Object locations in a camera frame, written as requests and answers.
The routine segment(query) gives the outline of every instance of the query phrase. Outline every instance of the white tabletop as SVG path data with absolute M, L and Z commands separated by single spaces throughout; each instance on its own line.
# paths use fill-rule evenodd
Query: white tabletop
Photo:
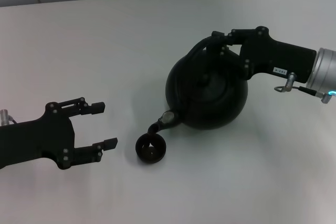
M 213 30 L 267 26 L 283 42 L 336 49 L 334 0 L 87 0 L 0 8 L 0 107 L 18 122 L 50 101 L 104 101 L 72 119 L 76 147 L 117 137 L 100 163 L 48 159 L 0 170 L 1 223 L 335 224 L 336 101 L 249 81 L 240 116 L 218 130 L 162 131 L 166 156 L 135 142 L 167 108 L 173 65 Z

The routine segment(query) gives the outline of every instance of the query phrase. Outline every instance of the label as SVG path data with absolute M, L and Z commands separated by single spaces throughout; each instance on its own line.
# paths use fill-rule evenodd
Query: label
M 287 70 L 282 69 L 282 68 L 273 68 L 273 72 L 283 74 L 284 76 L 287 75 Z

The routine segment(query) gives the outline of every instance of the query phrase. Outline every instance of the silver metal cylinder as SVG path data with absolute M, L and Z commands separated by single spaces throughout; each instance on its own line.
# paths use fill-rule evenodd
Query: silver metal cylinder
M 327 93 L 325 93 L 321 99 L 321 101 L 324 103 L 324 104 L 327 104 L 328 102 L 330 102 L 332 98 L 332 95 L 329 95 Z
M 9 125 L 8 110 L 0 110 L 1 126 Z
M 296 80 L 296 74 L 295 73 L 290 73 L 288 78 L 287 78 L 287 82 L 283 88 L 283 92 L 290 92 L 293 88 L 293 84 Z
M 306 87 L 323 93 L 336 91 L 336 51 L 320 48 Z

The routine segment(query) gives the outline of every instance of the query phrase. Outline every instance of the black plastic bracket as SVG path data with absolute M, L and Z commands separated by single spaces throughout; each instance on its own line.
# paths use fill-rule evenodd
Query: black plastic bracket
M 207 48 L 207 52 L 222 54 L 223 58 L 243 70 L 247 80 L 257 73 L 286 79 L 295 73 L 296 81 L 306 83 L 317 54 L 315 50 L 272 39 L 268 28 L 264 26 L 232 29 L 228 35 L 214 31 L 212 37 L 221 38 L 223 42 Z M 226 45 L 241 45 L 240 54 L 230 51 Z
M 60 169 L 99 162 L 102 151 L 114 149 L 112 138 L 88 147 L 75 148 L 75 132 L 69 117 L 103 113 L 103 102 L 89 105 L 84 98 L 51 102 L 34 121 L 0 127 L 0 168 L 38 158 L 52 159 Z

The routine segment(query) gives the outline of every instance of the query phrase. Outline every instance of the cable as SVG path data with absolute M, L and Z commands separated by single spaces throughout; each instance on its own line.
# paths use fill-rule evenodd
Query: cable
M 199 43 L 197 43 L 189 53 L 184 57 L 185 59 L 185 71 L 180 71 L 178 77 L 176 77 L 177 81 L 183 80 L 183 84 L 181 85 L 181 91 L 188 93 L 190 88 L 193 86 L 193 82 L 196 77 L 203 73 L 206 63 L 209 61 L 208 57 L 201 57 L 197 59 L 199 53 L 203 51 L 209 45 L 220 43 L 224 41 L 223 38 L 217 38 L 213 36 L 209 36 L 205 39 L 202 39 Z
M 8 120 L 10 122 L 13 122 L 14 124 L 17 124 L 17 122 L 14 120 L 14 118 L 11 115 L 8 115 Z
M 278 86 L 278 87 L 275 87 L 274 90 L 275 91 L 278 91 L 280 93 L 282 93 L 282 90 L 285 86 Z M 299 87 L 292 87 L 292 89 L 297 89 L 303 93 L 306 93 L 306 94 L 309 94 L 309 95 L 312 95 L 313 97 L 316 96 L 316 93 L 317 91 L 316 90 L 312 90 L 312 89 L 308 89 L 308 88 L 305 88 L 305 87 L 302 87 L 302 86 L 299 86 Z

